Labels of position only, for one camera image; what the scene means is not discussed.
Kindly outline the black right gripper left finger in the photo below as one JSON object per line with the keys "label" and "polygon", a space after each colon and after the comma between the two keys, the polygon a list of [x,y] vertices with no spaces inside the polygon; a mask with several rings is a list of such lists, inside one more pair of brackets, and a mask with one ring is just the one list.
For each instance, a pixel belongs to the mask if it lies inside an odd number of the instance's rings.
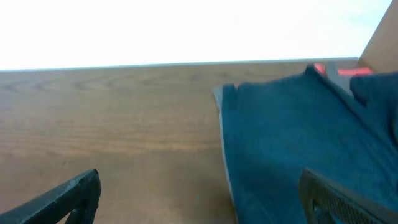
{"label": "black right gripper left finger", "polygon": [[90,169],[1,214],[1,223],[93,223],[100,195],[99,173]]}

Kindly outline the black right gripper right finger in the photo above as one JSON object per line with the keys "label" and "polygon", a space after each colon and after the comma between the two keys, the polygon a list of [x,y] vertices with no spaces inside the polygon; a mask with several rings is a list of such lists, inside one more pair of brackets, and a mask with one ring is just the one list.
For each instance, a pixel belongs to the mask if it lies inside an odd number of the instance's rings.
{"label": "black right gripper right finger", "polygon": [[298,191],[308,223],[397,223],[397,212],[308,168]]}

